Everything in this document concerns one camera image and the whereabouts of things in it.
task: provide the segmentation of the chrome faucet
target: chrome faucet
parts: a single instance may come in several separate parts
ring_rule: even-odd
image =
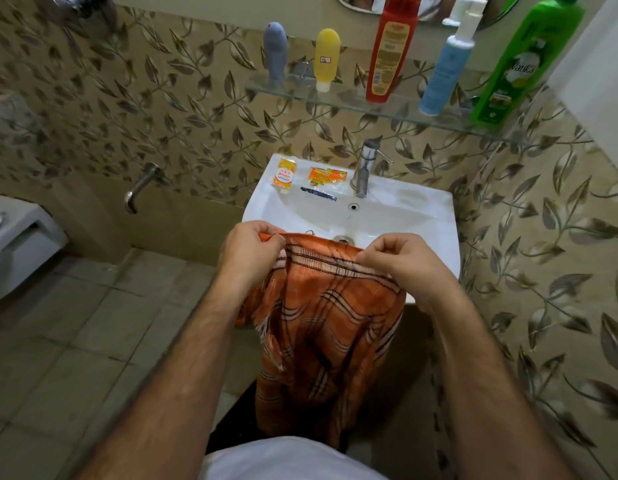
[[[362,153],[358,159],[356,172],[351,179],[351,188],[356,191],[356,197],[365,198],[367,196],[367,187],[369,186],[369,176],[374,171],[374,165],[377,160],[377,153],[382,156],[380,160],[387,163],[393,163],[393,160],[380,151],[380,142],[376,139],[366,139],[362,145]]]
[[[138,178],[134,186],[125,194],[125,209],[129,214],[137,214],[136,197],[151,181],[157,180],[161,184],[167,183],[162,168],[155,163],[145,164],[143,174]]]

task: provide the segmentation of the light blue spray bottle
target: light blue spray bottle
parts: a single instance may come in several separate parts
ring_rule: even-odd
[[[287,65],[287,34],[281,24],[272,22],[267,25],[263,49],[269,69],[269,80],[283,80]]]
[[[471,0],[456,35],[451,35],[447,39],[447,44],[442,49],[436,69],[422,97],[421,113],[427,116],[437,116],[451,99],[456,84],[475,47],[473,35],[478,30],[482,12],[484,12],[486,6],[487,0]]]

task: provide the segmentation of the orange plaid scarf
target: orange plaid scarf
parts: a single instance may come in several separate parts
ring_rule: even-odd
[[[358,248],[307,234],[284,237],[271,273],[237,320],[252,320],[264,347],[258,427],[338,449],[384,361],[406,293],[357,264]]]

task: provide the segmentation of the green bottle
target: green bottle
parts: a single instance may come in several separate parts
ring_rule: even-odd
[[[585,10],[578,0],[547,0],[532,8],[509,43],[472,114],[481,126],[499,126],[535,87],[569,42]]]

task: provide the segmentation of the red bottle cap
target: red bottle cap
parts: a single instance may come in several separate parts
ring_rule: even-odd
[[[387,0],[385,1],[385,11],[399,13],[405,16],[417,16],[422,0]]]

